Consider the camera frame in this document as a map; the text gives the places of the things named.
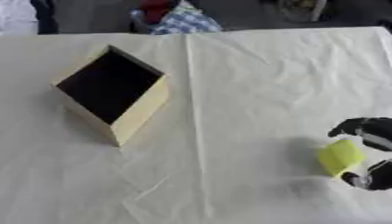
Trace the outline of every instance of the table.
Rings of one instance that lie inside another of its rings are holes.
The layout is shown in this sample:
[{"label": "table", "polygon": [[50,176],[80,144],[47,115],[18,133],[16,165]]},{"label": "table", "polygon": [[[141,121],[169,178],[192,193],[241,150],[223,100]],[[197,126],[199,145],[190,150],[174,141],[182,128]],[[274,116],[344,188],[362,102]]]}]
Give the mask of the table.
[{"label": "table", "polygon": [[[107,44],[170,78],[121,150],[49,85]],[[314,157],[342,120],[392,116],[391,46],[374,27],[1,37],[0,222],[391,221],[391,192],[353,189]],[[363,168],[388,156],[360,147]]]}]

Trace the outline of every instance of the wooden box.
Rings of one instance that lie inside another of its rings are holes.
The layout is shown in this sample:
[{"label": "wooden box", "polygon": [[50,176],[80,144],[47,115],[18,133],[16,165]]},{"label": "wooden box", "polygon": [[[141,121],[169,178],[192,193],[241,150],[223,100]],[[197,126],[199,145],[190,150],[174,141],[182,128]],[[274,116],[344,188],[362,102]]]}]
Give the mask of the wooden box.
[{"label": "wooden box", "polygon": [[126,52],[107,46],[53,85],[66,106],[116,146],[123,145],[167,100],[166,76]]}]

